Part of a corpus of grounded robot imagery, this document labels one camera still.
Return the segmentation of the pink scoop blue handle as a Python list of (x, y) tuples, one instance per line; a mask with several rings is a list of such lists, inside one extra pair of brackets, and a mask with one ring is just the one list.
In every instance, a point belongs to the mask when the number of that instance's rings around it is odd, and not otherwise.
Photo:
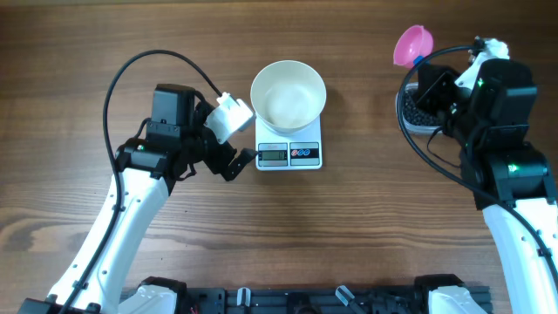
[(432, 53), (433, 37), (423, 25), (413, 25), (399, 38), (394, 52), (393, 64), (411, 69), (423, 57)]

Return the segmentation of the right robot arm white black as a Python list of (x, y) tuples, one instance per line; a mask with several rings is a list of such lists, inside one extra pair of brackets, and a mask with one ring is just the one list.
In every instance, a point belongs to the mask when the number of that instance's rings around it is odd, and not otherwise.
[(557, 187), (548, 159), (525, 139), (537, 98), (532, 72), (493, 58), (472, 86), (457, 77), (449, 66), (420, 66), (417, 105), (461, 147), (460, 178), (493, 236), (513, 311), (555, 313)]

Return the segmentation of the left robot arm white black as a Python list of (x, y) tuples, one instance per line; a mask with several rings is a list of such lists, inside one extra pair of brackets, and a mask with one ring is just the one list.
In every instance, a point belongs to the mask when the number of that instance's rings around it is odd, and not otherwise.
[(211, 106), (184, 85), (157, 85), (150, 118), (113, 157), (115, 173), (99, 215), (71, 266), (45, 300), (27, 298), (22, 313), (188, 313), (187, 286), (149, 277), (128, 298), (121, 293), (139, 245), (174, 186), (203, 162), (232, 181), (255, 158), (228, 139), (253, 120), (241, 99), (222, 93)]

